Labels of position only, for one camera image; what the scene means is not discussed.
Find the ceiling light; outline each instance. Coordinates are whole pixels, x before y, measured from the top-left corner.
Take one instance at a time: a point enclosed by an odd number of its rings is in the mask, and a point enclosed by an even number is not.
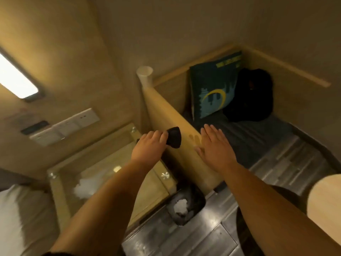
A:
[[[0,84],[19,98],[38,93],[38,88],[0,53]]]

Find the black bag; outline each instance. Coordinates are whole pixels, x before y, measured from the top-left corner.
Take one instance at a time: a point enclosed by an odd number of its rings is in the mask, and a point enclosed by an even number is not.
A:
[[[242,69],[238,74],[234,99],[223,109],[229,121],[261,121],[272,112],[272,79],[262,69]]]

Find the wall switch panel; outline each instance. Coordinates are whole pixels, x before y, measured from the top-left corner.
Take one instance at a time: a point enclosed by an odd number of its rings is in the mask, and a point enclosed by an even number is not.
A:
[[[85,128],[97,121],[100,120],[100,118],[97,116],[97,114],[93,111],[92,108],[88,108],[85,111],[82,111],[76,115],[73,115],[71,117],[81,128]]]
[[[39,133],[30,136],[30,139],[40,144],[41,146],[48,146],[54,144],[64,137],[59,134],[55,129],[48,128]]]
[[[67,137],[68,135],[78,131],[80,126],[76,124],[72,118],[68,118],[53,125],[52,128],[61,133],[63,136]]]

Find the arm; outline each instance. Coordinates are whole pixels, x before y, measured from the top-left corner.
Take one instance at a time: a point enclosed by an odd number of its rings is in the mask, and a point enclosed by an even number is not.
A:
[[[219,172],[235,196],[246,224],[267,256],[341,255],[341,246],[269,185],[237,163],[223,132],[201,129],[202,160]]]
[[[124,238],[137,193],[166,149],[167,138],[167,131],[144,134],[131,161],[80,208],[50,251],[75,256],[114,255]]]

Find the blue pillow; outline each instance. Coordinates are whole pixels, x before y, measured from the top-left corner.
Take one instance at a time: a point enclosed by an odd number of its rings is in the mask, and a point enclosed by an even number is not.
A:
[[[233,99],[241,51],[190,67],[193,120],[226,107]]]

